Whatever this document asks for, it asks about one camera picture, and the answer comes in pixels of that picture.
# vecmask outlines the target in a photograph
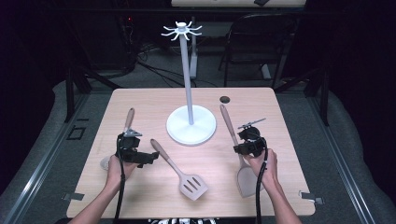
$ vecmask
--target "hand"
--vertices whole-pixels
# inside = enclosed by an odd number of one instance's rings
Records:
[[[259,157],[253,157],[250,155],[245,155],[244,158],[250,164],[253,172],[256,176],[259,175],[260,168],[262,167],[262,163],[264,162],[265,152],[263,151]],[[271,188],[275,183],[278,183],[277,180],[277,158],[276,153],[268,148],[268,158],[266,170],[264,171],[264,175],[262,176],[262,184],[266,189]]]
[[[134,168],[138,165],[137,163],[131,162],[123,162],[125,179],[131,175]],[[121,176],[121,166],[120,166],[120,159],[117,158],[115,155],[110,157],[108,161],[108,171],[107,171],[107,180],[105,188],[120,189],[120,176]]]

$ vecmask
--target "wooden table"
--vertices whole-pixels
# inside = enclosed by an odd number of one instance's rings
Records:
[[[304,7],[306,0],[270,0],[264,7]],[[254,0],[172,0],[172,7],[260,7]]]
[[[243,124],[266,118],[253,126],[277,154],[279,181],[290,204],[299,216],[314,214],[315,206],[299,196],[300,190],[309,192],[309,189],[272,89],[199,88],[191,89],[191,94],[194,105],[201,105],[214,114],[217,129],[211,139],[200,146],[185,147],[172,140],[165,129],[168,116],[186,104],[184,89],[115,90],[78,181],[76,193],[84,194],[84,198],[70,203],[67,216],[74,217],[103,188],[106,171],[100,167],[100,160],[115,153],[117,135],[122,133],[128,110],[133,107],[132,128],[143,134],[138,150],[154,152],[149,140],[156,139],[181,171],[199,175],[209,190],[195,202],[188,199],[178,189],[177,174],[160,157],[153,164],[134,170],[126,181],[121,218],[255,217],[255,197],[242,198],[236,185],[239,160],[220,113],[221,96],[231,99],[226,108],[235,133],[241,131],[237,127]],[[118,196],[103,217],[114,217],[117,201]],[[263,216],[274,215],[265,190],[261,192],[261,204]]]

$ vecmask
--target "spatula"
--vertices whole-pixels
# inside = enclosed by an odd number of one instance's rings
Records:
[[[225,105],[220,105],[220,110],[225,124],[227,125],[228,131],[230,132],[231,138],[233,139],[233,144],[237,146],[238,141],[236,140],[235,132],[233,131],[233,124],[231,123],[227,108]],[[253,173],[253,169],[251,169],[251,167],[245,162],[243,156],[238,154],[238,157],[240,168],[236,174],[237,186],[242,198],[246,198],[256,194],[257,176]]]
[[[171,167],[176,171],[179,177],[179,188],[180,191],[186,195],[191,200],[195,201],[201,195],[203,195],[207,190],[208,187],[204,180],[198,175],[185,175],[182,173],[175,163],[169,158],[168,154],[165,150],[161,147],[161,145],[154,139],[151,139],[151,145],[154,149],[160,152],[160,155],[171,165]]]

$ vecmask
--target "forearm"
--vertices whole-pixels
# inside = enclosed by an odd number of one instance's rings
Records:
[[[98,223],[119,188],[104,188],[70,223]]]
[[[302,223],[291,207],[279,182],[274,182],[266,188],[274,207],[276,224],[299,224]]]

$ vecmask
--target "white mug tree stand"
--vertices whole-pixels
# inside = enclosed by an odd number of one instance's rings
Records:
[[[166,131],[169,135],[178,143],[185,146],[197,146],[205,141],[207,141],[216,130],[216,119],[215,116],[208,109],[200,106],[193,105],[191,100],[191,82],[190,82],[190,69],[189,69],[189,56],[187,52],[187,34],[191,34],[194,38],[196,34],[192,31],[201,29],[202,26],[198,28],[190,28],[186,22],[176,22],[177,28],[163,27],[168,31],[169,34],[162,35],[173,35],[176,36],[172,41],[176,40],[178,37],[180,39],[180,51],[181,51],[181,61],[183,65],[183,75],[184,75],[184,86],[186,90],[187,105],[176,109],[166,121]],[[191,60],[191,70],[196,71],[196,60]]]

